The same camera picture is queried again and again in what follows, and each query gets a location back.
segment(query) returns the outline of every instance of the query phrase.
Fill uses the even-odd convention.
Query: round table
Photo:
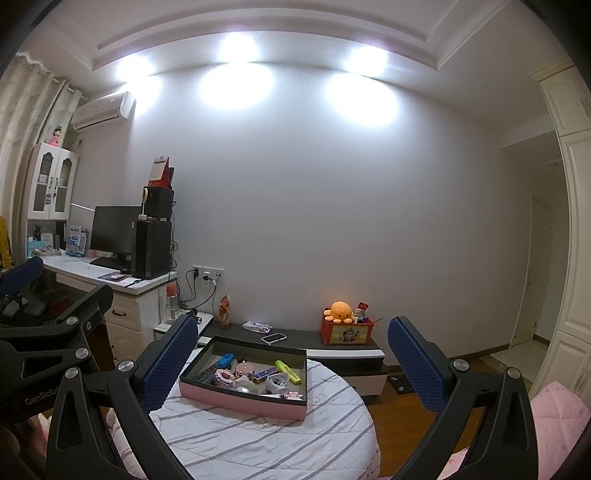
[[[308,360],[304,421],[205,405],[182,397],[178,383],[163,407],[150,416],[196,480],[378,478],[378,442],[361,397],[345,380],[312,360]],[[127,469],[145,478],[112,410],[107,422]]]

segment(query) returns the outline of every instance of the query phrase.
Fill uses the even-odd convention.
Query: speaker
[[[131,253],[131,273],[149,280],[170,270],[172,223],[160,220],[136,220]]]
[[[148,190],[144,214],[152,218],[170,220],[173,214],[174,190],[165,187],[145,187]]]

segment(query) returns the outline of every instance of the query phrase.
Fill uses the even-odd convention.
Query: phone screen
[[[283,335],[282,333],[273,333],[273,335],[267,335],[266,337],[263,337],[262,339],[266,342],[276,342],[277,340],[284,340],[287,337],[285,335]]]

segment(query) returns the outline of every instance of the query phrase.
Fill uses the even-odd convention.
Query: curtain
[[[0,79],[0,216],[17,261],[24,259],[23,198],[32,149],[58,125],[63,139],[81,97],[80,90],[25,56],[16,56]]]

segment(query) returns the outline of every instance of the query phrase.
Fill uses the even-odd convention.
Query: yellow highlighter
[[[294,373],[294,371],[281,360],[276,361],[275,366],[277,367],[277,370],[279,370],[279,372],[286,373],[287,375],[289,375],[291,383],[293,383],[294,385],[301,384],[301,378],[298,377]]]

